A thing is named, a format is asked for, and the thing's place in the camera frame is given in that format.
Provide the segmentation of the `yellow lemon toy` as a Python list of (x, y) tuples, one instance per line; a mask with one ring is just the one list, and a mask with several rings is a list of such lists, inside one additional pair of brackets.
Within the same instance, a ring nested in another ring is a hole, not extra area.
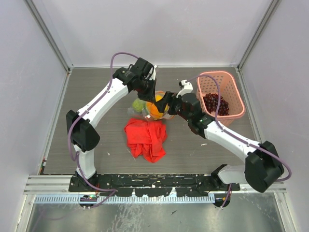
[(155, 101), (158, 102), (160, 101), (161, 99), (163, 99), (165, 95), (165, 92), (156, 92), (155, 93)]

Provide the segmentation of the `orange mango toy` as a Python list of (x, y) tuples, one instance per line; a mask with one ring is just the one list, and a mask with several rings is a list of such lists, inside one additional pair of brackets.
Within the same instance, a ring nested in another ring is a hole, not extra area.
[(146, 116), (150, 120), (161, 120), (161, 119), (166, 119), (167, 118), (167, 113), (168, 113), (168, 106), (165, 108), (164, 113), (159, 113), (158, 109), (156, 108), (154, 103), (151, 102), (146, 102), (145, 103), (145, 111), (146, 111)]

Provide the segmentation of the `clear zip bag orange zipper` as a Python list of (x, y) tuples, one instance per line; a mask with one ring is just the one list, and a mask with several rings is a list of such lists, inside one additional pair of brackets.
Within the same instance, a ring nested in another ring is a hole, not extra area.
[(169, 106), (167, 105), (164, 112), (160, 113), (154, 103), (136, 98), (128, 108), (127, 114), (131, 117), (146, 121), (168, 120), (174, 118), (174, 116), (168, 114), (168, 110)]

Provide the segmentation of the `green custard apple toy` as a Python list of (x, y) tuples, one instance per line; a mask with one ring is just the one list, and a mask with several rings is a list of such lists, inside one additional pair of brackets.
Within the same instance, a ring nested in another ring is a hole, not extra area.
[(144, 101), (140, 100), (140, 99), (135, 99), (132, 103), (132, 109), (137, 112), (140, 113), (143, 111), (144, 108)]

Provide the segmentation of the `dark purple grapes toy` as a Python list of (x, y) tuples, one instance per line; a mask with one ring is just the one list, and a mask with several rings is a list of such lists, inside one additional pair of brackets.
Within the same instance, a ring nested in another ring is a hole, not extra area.
[[(219, 96), (217, 93), (208, 93), (203, 97), (206, 109), (209, 113), (215, 113), (218, 106)], [(229, 103), (220, 97), (220, 105), (218, 110), (219, 116), (228, 116), (229, 115)]]

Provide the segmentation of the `pink plastic basket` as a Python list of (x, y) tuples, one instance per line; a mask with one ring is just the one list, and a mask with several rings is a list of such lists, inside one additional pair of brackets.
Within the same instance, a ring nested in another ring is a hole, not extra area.
[(245, 105), (237, 88), (235, 78), (226, 71), (208, 71), (197, 78), (197, 98), (202, 110), (215, 116), (218, 97), (220, 106), (218, 121), (229, 126), (235, 119), (245, 114)]

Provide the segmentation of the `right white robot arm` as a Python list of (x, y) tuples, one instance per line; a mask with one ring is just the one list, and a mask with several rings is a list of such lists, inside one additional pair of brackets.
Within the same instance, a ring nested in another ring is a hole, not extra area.
[(167, 107), (169, 114), (186, 120), (194, 134), (221, 145), (243, 162), (238, 166), (222, 164), (211, 173), (211, 183), (216, 190), (223, 190), (228, 184), (249, 184), (263, 193), (284, 173), (272, 143), (250, 140), (225, 127), (202, 111), (195, 94), (187, 93), (179, 97), (176, 93), (167, 92), (155, 106), (159, 112)]

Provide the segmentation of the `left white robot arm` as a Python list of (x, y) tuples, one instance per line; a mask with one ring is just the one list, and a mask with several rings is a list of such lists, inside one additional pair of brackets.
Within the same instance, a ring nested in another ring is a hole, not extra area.
[(100, 141), (96, 127), (105, 114), (131, 91), (138, 98), (155, 101), (156, 68), (143, 58), (137, 58), (127, 68), (111, 70), (106, 87), (78, 111), (66, 114), (67, 143), (72, 161), (77, 163), (77, 183), (85, 191), (105, 192), (98, 187), (98, 175), (94, 165), (95, 147)]

